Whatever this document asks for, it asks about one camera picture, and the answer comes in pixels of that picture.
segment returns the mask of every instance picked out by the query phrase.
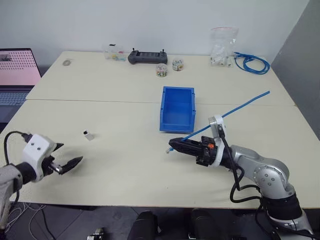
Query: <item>coiled blue cable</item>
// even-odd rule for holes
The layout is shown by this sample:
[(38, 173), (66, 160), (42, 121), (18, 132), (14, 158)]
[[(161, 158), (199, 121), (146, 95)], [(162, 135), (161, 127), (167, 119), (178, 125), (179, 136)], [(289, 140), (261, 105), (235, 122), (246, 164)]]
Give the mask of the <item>coiled blue cable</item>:
[[(244, 71), (247, 71), (247, 72), (253, 73), (253, 74), (263, 75), (263, 74), (266, 74), (270, 69), (270, 64), (266, 60), (264, 60), (264, 59), (262, 59), (260, 57), (257, 57), (257, 56), (254, 56), (254, 55), (250, 55), (250, 54), (240, 53), (240, 52), (237, 52), (237, 51), (235, 51), (234, 54), (235, 54), (234, 55), (235, 64), (240, 69), (242, 69)], [(239, 59), (239, 58), (244, 58), (243, 59), (243, 67), (239, 66), (239, 64), (237, 63), (237, 59)], [(259, 60), (259, 61), (263, 62), (264, 68), (261, 69), (261, 70), (255, 70), (253, 68), (248, 67), (247, 63), (251, 62), (253, 60)]]
[[(240, 105), (240, 106), (228, 111), (227, 113), (223, 114), (222, 117), (225, 118), (229, 114), (232, 114), (233, 112), (235, 112), (235, 111), (237, 111), (239, 109), (242, 109), (243, 107), (247, 106), (248, 104), (252, 103), (253, 101), (255, 101), (255, 100), (259, 99), (259, 98), (262, 98), (263, 96), (268, 95), (269, 93), (270, 93), (270, 91), (266, 91), (266, 92), (264, 92), (264, 93), (262, 93), (262, 94), (260, 94), (260, 95), (258, 95), (256, 97), (252, 98), (251, 100), (245, 102), (244, 104), (242, 104), (242, 105)], [(202, 128), (202, 129), (200, 129), (198, 131), (195, 131), (194, 133), (182, 138), (181, 141), (185, 141), (185, 140), (193, 137), (194, 135), (197, 135), (198, 133), (201, 133), (204, 130), (207, 130), (208, 128), (210, 128), (210, 125), (205, 126), (204, 128)], [(173, 147), (170, 147), (166, 152), (169, 153), (170, 151), (173, 151), (173, 150), (174, 150)]]

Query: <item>black controller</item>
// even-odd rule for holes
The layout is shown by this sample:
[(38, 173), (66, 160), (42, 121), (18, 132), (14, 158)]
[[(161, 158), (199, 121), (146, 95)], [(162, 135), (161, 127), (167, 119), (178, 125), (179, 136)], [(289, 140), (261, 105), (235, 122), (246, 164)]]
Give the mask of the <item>black controller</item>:
[(128, 56), (128, 61), (131, 64), (167, 64), (168, 57), (164, 49), (161, 52), (144, 52), (133, 48), (133, 51)]

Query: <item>floor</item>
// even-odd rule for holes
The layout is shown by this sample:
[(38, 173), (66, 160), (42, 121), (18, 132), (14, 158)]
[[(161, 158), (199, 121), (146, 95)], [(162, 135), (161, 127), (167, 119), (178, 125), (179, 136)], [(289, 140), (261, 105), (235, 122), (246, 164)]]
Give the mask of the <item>floor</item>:
[[(32, 207), (38, 208), (38, 205), (33, 204)], [(48, 228), (57, 240), (86, 240), (87, 236), (94, 233), (97, 228), (105, 229), (107, 240), (126, 240), (138, 214), (147, 210), (152, 211), (158, 217), (161, 229), (159, 240), (188, 239), (185, 216), (190, 212), (189, 208), (101, 206), (93, 210), (81, 210), (47, 205), (44, 213)], [(252, 211), (206, 210), (213, 216), (222, 232), (229, 236), (247, 237), (248, 240), (268, 239), (256, 225)], [(308, 209), (306, 212), (313, 229), (318, 231), (320, 209)], [(28, 209), (6, 234), (7, 240), (34, 240), (29, 233), (29, 222), (34, 213), (35, 211)], [(264, 226), (269, 226), (262, 213), (259, 219)], [(31, 222), (30, 228), (37, 239), (52, 239), (46, 231), (40, 212)]]

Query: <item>white wall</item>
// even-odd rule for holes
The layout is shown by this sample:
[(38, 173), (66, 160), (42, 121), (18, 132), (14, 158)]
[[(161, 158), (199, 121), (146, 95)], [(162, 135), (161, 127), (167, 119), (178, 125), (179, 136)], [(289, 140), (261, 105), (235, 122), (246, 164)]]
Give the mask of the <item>white wall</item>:
[(30, 47), (40, 66), (103, 43), (209, 54), (210, 29), (239, 27), (236, 50), (273, 61), (309, 0), (0, 0), (0, 48)]

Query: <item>gray wall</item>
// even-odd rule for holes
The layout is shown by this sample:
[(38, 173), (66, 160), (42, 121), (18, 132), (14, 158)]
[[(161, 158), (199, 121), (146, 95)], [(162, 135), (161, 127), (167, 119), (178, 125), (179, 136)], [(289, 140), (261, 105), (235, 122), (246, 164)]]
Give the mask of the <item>gray wall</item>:
[(271, 66), (320, 139), (320, 0), (309, 1)]

